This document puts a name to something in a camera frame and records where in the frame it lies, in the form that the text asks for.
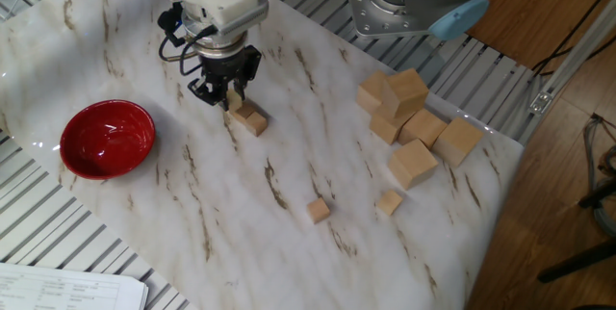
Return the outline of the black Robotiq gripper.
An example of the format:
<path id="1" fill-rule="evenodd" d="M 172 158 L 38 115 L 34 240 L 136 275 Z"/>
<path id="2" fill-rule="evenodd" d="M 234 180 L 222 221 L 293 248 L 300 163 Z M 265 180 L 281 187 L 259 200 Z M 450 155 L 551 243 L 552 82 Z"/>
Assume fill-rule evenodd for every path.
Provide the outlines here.
<path id="1" fill-rule="evenodd" d="M 228 83 L 235 80 L 235 91 L 245 100 L 245 89 L 257 73 L 262 54 L 253 45 L 242 48 L 232 56 L 211 58 L 199 55 L 201 77 L 188 83 L 189 91 L 211 106 L 220 105 L 227 111 Z"/>

